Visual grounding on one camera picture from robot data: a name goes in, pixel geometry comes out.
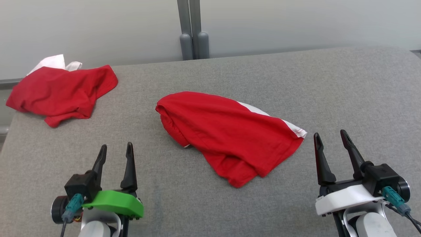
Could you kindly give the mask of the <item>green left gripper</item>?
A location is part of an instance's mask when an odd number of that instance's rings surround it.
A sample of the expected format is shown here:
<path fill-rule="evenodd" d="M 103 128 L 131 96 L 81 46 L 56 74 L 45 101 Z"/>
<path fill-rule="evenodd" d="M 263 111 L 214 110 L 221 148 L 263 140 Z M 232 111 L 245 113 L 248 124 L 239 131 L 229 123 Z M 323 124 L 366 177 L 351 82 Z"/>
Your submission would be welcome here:
<path fill-rule="evenodd" d="M 103 165 L 107 157 L 107 145 L 103 144 L 93 165 L 93 184 L 96 190 L 101 190 Z M 99 191 L 92 201 L 80 193 L 71 197 L 58 196 L 51 206 L 51 218 L 56 224 L 64 222 L 81 222 L 87 211 L 99 210 L 114 213 L 129 219 L 140 219 L 144 215 L 144 206 L 139 198 L 129 193 L 138 189 L 134 149 L 128 142 L 125 157 L 127 159 L 124 177 L 120 183 L 122 192 L 115 190 Z"/>

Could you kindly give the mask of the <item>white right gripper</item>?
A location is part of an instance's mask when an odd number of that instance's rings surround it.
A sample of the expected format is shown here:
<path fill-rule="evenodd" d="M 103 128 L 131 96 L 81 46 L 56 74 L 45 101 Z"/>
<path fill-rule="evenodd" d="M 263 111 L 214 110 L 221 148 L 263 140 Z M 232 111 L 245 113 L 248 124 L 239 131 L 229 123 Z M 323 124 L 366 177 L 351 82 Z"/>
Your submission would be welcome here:
<path fill-rule="evenodd" d="M 359 150 L 349 137 L 346 130 L 340 130 L 343 147 L 348 151 L 353 168 L 353 178 L 363 179 L 361 165 L 364 159 Z M 319 185 L 329 185 L 336 182 L 335 175 L 331 172 L 324 154 L 324 145 L 319 133 L 314 134 L 314 149 L 317 167 L 317 181 Z M 376 212 L 384 216 L 383 206 L 389 202 L 400 212 L 410 210 L 404 199 L 391 187 L 380 191 L 380 196 L 373 196 L 362 184 L 353 185 L 342 190 L 329 193 L 316 199 L 315 208 L 319 216 L 344 211 L 344 213 Z"/>

